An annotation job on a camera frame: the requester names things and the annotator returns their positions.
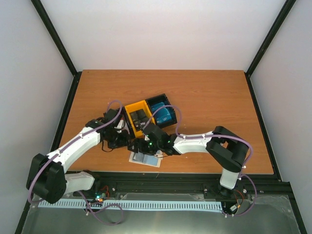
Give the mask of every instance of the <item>white panel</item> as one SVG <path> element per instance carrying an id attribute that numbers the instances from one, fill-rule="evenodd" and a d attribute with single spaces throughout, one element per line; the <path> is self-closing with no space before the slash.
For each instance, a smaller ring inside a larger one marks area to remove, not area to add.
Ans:
<path id="1" fill-rule="evenodd" d="M 220 201 L 139 201 L 139 200 L 105 200 L 102 204 L 91 205 L 94 209 L 118 204 L 124 211 L 206 211 L 218 212 L 222 210 Z M 86 207 L 83 199 L 60 199 L 54 204 L 47 201 L 39 203 L 39 208 L 66 208 L 82 209 Z M 107 208 L 119 210 L 117 206 Z"/>
<path id="2" fill-rule="evenodd" d="M 79 70 L 247 70 L 285 0 L 42 2 Z"/>
<path id="3" fill-rule="evenodd" d="M 312 1 L 297 1 L 252 76 L 283 180 L 312 233 Z"/>
<path id="4" fill-rule="evenodd" d="M 0 22 L 0 227 L 10 234 L 31 160 L 51 147 L 72 76 L 30 0 L 1 1 Z"/>

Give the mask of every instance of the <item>orange wooden board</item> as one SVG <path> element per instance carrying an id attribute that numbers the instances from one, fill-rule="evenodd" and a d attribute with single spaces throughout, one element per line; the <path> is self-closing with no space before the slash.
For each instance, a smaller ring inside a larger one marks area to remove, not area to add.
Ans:
<path id="1" fill-rule="evenodd" d="M 269 155 L 243 71 L 223 70 L 84 70 L 65 126 L 61 145 L 84 125 L 103 116 L 113 99 L 124 105 L 165 93 L 183 114 L 179 132 L 199 134 L 222 125 L 254 148 L 250 174 L 273 174 Z M 165 128 L 169 134 L 175 126 Z M 159 168 L 130 163 L 125 148 L 110 153 L 97 145 L 70 168 L 105 172 L 221 173 L 209 154 L 187 153 L 162 160 Z"/>

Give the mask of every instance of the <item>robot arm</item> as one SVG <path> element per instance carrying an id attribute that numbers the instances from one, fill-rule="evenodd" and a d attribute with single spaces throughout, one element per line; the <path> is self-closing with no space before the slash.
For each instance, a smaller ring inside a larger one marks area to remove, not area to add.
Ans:
<path id="1" fill-rule="evenodd" d="M 65 174 L 69 167 L 86 151 L 96 146 L 103 140 L 108 142 L 111 149 L 127 146 L 130 151 L 154 155 L 157 150 L 168 155 L 180 155 L 190 152 L 210 153 L 223 167 L 220 184 L 224 188 L 233 189 L 241 171 L 248 147 L 239 141 L 215 136 L 237 136 L 218 126 L 214 131 L 199 135 L 167 135 L 153 123 L 145 126 L 142 131 L 147 137 L 136 138 L 132 142 L 126 130 L 114 129 L 120 124 L 121 117 L 115 123 L 100 130 L 99 126 L 116 116 L 117 112 L 109 110 L 106 118 L 93 119 L 86 124 L 81 132 L 59 149 L 44 156 L 36 155 L 31 164 L 26 187 L 30 188 L 35 176 L 43 165 L 53 158 L 35 182 L 32 192 L 53 204 L 64 194 L 79 190 L 91 189 L 94 178 L 86 172 Z"/>

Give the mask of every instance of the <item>purple cable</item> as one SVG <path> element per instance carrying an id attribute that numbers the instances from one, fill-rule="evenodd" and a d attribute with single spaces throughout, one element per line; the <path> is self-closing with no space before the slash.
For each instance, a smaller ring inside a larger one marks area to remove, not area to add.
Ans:
<path id="1" fill-rule="evenodd" d="M 240 213 L 240 214 L 234 214 L 233 217 L 239 217 L 239 216 L 242 216 L 242 215 L 247 214 L 247 213 L 254 207 L 255 201 L 257 200 L 257 188 L 255 187 L 254 182 L 253 182 L 252 179 L 251 179 L 248 175 L 246 175 L 246 174 L 242 174 L 240 178 L 242 178 L 242 177 L 246 177 L 246 178 L 250 181 L 250 183 L 253 185 L 253 189 L 254 189 L 254 200 L 253 200 L 251 206 L 250 206 L 247 210 L 245 210 L 243 213 Z"/>
<path id="2" fill-rule="evenodd" d="M 57 157 L 59 156 L 58 154 L 54 155 L 52 158 L 50 158 L 44 165 L 43 167 L 41 167 L 41 169 L 38 171 L 37 175 L 35 176 L 33 182 L 30 184 L 29 186 L 29 190 L 28 190 L 28 196 L 27 196 L 27 200 L 30 204 L 38 204 L 40 202 L 43 201 L 43 199 L 40 199 L 39 201 L 33 201 L 31 199 L 31 194 L 33 192 L 34 186 L 36 181 L 38 180 L 39 176 L 41 175 L 41 173 L 44 171 L 44 169 Z"/>
<path id="3" fill-rule="evenodd" d="M 105 123 L 105 124 L 103 124 L 103 125 L 101 125 L 101 126 L 99 126 L 99 127 L 97 127 L 97 128 L 94 128 L 94 129 L 92 129 L 92 130 L 90 130 L 90 131 L 88 131 L 88 132 L 83 133 L 83 134 L 82 134 L 82 137 L 85 137 L 86 135 L 88 135 L 88 134 L 90 134 L 90 133 L 93 133 L 93 132 L 97 131 L 98 129 L 105 128 L 107 125 L 111 124 L 112 122 L 115 121 L 115 119 L 118 118 L 118 116 L 119 116 L 120 113 L 121 113 L 121 109 L 122 109 L 122 103 L 121 103 L 121 101 L 119 101 L 119 100 L 113 100 L 113 101 L 111 101 L 110 103 L 108 103 L 108 108 L 107 108 L 107 110 L 109 110 L 110 106 L 111 106 L 114 102 L 118 102 L 118 103 L 120 104 L 120 108 L 119 108 L 119 111 L 118 111 L 117 115 L 116 115 L 112 120 L 108 121 L 107 123 Z M 73 139 L 72 141 L 70 141 L 67 145 L 65 145 L 59 152 L 60 152 L 60 153 L 63 153 L 68 147 L 70 147 L 72 144 L 74 144 L 74 143 L 75 143 L 77 140 L 79 140 L 79 139 L 81 139 L 81 136 L 78 136 L 78 137 L 74 138 L 74 139 Z"/>
<path id="4" fill-rule="evenodd" d="M 118 205 L 117 203 L 113 203 L 113 204 L 107 205 L 107 206 L 103 207 L 102 209 L 100 209 L 99 211 L 94 212 L 94 211 L 92 210 L 92 207 L 90 206 L 90 204 L 89 204 L 87 198 L 84 196 L 84 194 L 83 194 L 81 191 L 77 191 L 77 192 L 78 192 L 78 193 L 82 196 L 82 198 L 85 200 L 86 205 L 87 205 L 87 209 L 89 210 L 89 212 L 90 212 L 90 213 L 94 216 L 94 218 L 96 218 L 99 222 L 101 222 L 101 223 L 103 223 L 103 224 L 105 224 L 105 225 L 108 225 L 108 226 L 114 226 L 114 225 L 116 225 L 116 224 L 119 224 L 119 223 L 123 220 L 123 209 L 122 209 L 122 207 L 121 207 L 120 205 Z M 121 218 L 120 218 L 120 220 L 118 220 L 116 223 L 106 223 L 106 222 L 100 220 L 99 217 L 97 217 L 96 214 L 98 214 L 98 213 L 100 213 L 100 212 L 103 212 L 103 211 L 105 211 L 107 208 L 112 207 L 112 206 L 117 206 L 117 207 L 120 209 L 120 211 L 121 211 Z"/>
<path id="5" fill-rule="evenodd" d="M 154 115 L 161 109 L 163 108 L 166 108 L 166 107 L 172 107 L 172 108 L 175 108 L 178 112 L 179 112 L 179 121 L 177 122 L 176 124 L 176 128 L 175 128 L 175 134 L 179 137 L 179 138 L 182 138 L 182 139 L 202 139 L 203 136 L 182 136 L 178 133 L 178 129 L 180 127 L 180 124 L 182 122 L 182 112 L 181 110 L 175 106 L 175 105 L 164 105 L 164 106 L 161 106 L 159 107 L 153 114 L 152 116 L 149 118 L 149 120 L 146 122 L 145 126 L 143 127 L 146 128 L 146 126 L 152 121 L 152 118 L 154 117 Z M 227 139 L 232 139 L 232 140 L 237 140 L 237 141 L 240 141 L 242 143 L 244 143 L 245 145 L 248 146 L 248 148 L 250 149 L 250 153 L 249 155 L 247 156 L 247 158 L 245 159 L 244 163 L 243 163 L 243 167 L 246 165 L 246 163 L 250 160 L 250 158 L 252 157 L 253 153 L 254 153 L 254 149 L 253 147 L 251 146 L 250 143 L 248 143 L 247 141 L 239 138 L 239 137 L 234 137 L 234 136 L 228 136 L 228 135 L 216 135 L 216 134 L 211 134 L 211 135 L 205 135 L 205 137 L 222 137 L 222 138 L 227 138 Z"/>
<path id="6" fill-rule="evenodd" d="M 105 123 L 105 124 L 103 124 L 103 125 L 101 125 L 101 126 L 95 128 L 95 129 L 92 129 L 92 130 L 90 130 L 90 131 L 88 131 L 88 132 L 82 134 L 82 137 L 84 137 L 84 136 L 86 136 L 86 135 L 88 135 L 88 134 L 90 134 L 90 133 L 92 133 L 92 132 L 95 132 L 95 131 L 98 130 L 98 129 L 105 128 L 107 125 L 111 124 L 112 122 L 115 121 L 115 119 L 118 118 L 118 116 L 119 116 L 120 113 L 121 113 L 121 109 L 122 109 L 122 103 L 121 103 L 121 101 L 119 101 L 119 100 L 113 100 L 113 101 L 111 101 L 111 102 L 108 104 L 107 110 L 109 110 L 110 106 L 111 106 L 114 102 L 118 102 L 118 103 L 120 104 L 120 108 L 119 108 L 119 111 L 118 111 L 117 115 L 116 115 L 111 121 L 109 121 L 109 122 L 107 122 L 107 123 Z M 63 153 L 68 147 L 70 147 L 72 144 L 74 144 L 74 143 L 75 143 L 77 140 L 79 140 L 79 139 L 81 139 L 80 136 L 78 136 L 78 137 L 72 139 L 67 145 L 65 145 L 62 149 L 59 150 L 59 153 L 60 153 L 60 154 Z M 28 202 L 29 202 L 30 204 L 37 204 L 37 203 L 43 201 L 43 199 L 40 199 L 39 201 L 33 201 L 33 200 L 31 199 L 31 194 L 32 194 L 32 192 L 33 192 L 35 183 L 37 182 L 39 176 L 42 174 L 42 172 L 44 171 L 44 169 L 45 169 L 56 157 L 58 157 L 58 156 L 59 156 L 59 154 L 55 154 L 52 158 L 50 158 L 50 159 L 43 165 L 43 167 L 38 171 L 38 173 L 36 174 L 34 180 L 33 180 L 32 183 L 30 184 L 30 187 L 29 187 L 29 190 L 28 190 L 28 196 L 27 196 L 27 200 L 28 200 Z"/>

